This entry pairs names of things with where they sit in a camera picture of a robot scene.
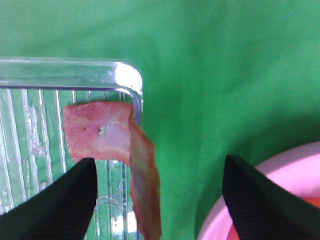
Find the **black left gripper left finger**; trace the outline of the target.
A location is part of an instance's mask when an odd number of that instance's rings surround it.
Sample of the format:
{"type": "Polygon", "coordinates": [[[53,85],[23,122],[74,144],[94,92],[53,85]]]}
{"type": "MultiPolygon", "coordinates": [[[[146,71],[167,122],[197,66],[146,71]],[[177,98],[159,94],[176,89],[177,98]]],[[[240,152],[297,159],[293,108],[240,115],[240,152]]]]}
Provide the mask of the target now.
{"type": "Polygon", "coordinates": [[[97,201],[97,169],[84,158],[47,188],[0,216],[2,240],[82,240],[97,201]]]}

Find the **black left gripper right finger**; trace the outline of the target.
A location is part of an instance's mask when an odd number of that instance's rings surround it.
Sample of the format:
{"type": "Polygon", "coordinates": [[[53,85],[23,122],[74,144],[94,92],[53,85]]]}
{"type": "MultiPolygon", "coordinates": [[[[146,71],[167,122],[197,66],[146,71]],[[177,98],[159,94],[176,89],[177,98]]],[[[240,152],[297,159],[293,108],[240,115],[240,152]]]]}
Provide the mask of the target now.
{"type": "Polygon", "coordinates": [[[320,209],[237,155],[224,162],[222,195],[241,240],[318,240],[320,209]]]}

